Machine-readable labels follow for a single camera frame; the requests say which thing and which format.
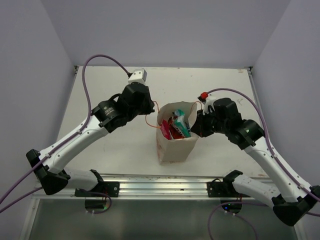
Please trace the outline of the red Doritos bag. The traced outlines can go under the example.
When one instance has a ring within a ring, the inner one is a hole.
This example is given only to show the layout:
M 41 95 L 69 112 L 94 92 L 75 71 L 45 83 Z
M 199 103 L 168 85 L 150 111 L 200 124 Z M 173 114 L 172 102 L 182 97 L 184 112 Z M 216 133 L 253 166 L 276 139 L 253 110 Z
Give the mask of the red Doritos bag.
M 173 139 L 184 139 L 185 137 L 183 137 L 172 125 L 174 120 L 174 117 L 170 117 L 168 119 L 168 125 L 169 125 L 169 130 L 170 130 L 170 134 L 172 136 Z

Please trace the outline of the beige paper bag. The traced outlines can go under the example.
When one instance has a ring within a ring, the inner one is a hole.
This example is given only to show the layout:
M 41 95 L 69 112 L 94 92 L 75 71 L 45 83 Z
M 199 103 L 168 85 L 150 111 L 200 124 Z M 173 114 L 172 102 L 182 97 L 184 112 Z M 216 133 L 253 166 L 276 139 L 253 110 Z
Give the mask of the beige paper bag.
M 193 151 L 196 142 L 199 137 L 190 133 L 191 137 L 183 139 L 166 139 L 161 132 L 162 120 L 166 120 L 168 123 L 169 118 L 174 117 L 174 111 L 180 109 L 185 114 L 185 120 L 189 126 L 193 126 L 196 121 L 197 115 L 197 102 L 171 102 L 158 107 L 155 111 L 157 113 L 155 124 L 150 124 L 146 121 L 146 124 L 155 129 L 155 145 L 156 155 L 160 165 L 174 165 L 181 164 L 187 161 L 187 158 Z

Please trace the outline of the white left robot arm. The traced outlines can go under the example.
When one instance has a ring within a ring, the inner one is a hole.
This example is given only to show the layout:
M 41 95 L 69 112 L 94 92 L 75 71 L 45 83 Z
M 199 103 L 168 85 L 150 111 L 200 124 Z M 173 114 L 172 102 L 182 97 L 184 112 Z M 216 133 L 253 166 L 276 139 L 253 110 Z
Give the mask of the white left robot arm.
M 101 175 L 96 170 L 71 170 L 66 165 L 89 145 L 125 126 L 138 115 L 153 113 L 154 102 L 149 87 L 132 82 L 122 93 L 101 101 L 73 131 L 41 151 L 31 149 L 26 157 L 47 195 L 65 188 L 85 191 L 92 196 L 106 193 Z

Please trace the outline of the teal snack bag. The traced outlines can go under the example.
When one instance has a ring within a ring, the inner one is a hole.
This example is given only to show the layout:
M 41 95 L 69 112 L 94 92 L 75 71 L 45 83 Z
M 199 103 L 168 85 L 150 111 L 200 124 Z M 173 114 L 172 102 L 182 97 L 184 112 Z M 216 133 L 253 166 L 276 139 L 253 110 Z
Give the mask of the teal snack bag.
M 189 124 L 186 122 L 185 113 L 181 109 L 177 109 L 173 112 L 172 125 L 184 138 L 191 137 Z

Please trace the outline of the pink chip bag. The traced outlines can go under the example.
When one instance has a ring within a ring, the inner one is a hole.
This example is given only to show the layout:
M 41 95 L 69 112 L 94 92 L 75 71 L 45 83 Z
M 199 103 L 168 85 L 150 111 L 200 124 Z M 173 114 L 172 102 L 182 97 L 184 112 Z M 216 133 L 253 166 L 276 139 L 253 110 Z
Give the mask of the pink chip bag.
M 171 140 L 171 132 L 170 132 L 170 128 L 168 125 L 168 122 L 166 120 L 162 120 L 161 122 L 161 126 L 160 126 L 160 130 L 162 132 L 162 135 L 167 139 L 167 140 Z

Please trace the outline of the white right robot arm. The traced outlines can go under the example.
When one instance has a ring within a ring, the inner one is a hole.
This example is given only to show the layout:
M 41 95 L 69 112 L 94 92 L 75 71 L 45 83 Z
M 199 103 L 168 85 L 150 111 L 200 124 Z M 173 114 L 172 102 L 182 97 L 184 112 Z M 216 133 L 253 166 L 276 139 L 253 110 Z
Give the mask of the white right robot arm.
M 223 134 L 254 159 L 272 179 L 275 187 L 254 180 L 239 170 L 227 174 L 219 183 L 227 196 L 250 196 L 270 207 L 277 218 L 294 226 L 315 205 L 314 197 L 320 196 L 320 187 L 303 180 L 282 156 L 267 144 L 268 137 L 252 119 L 243 119 L 236 103 L 228 97 L 198 97 L 204 104 L 197 111 L 191 132 L 201 138 Z

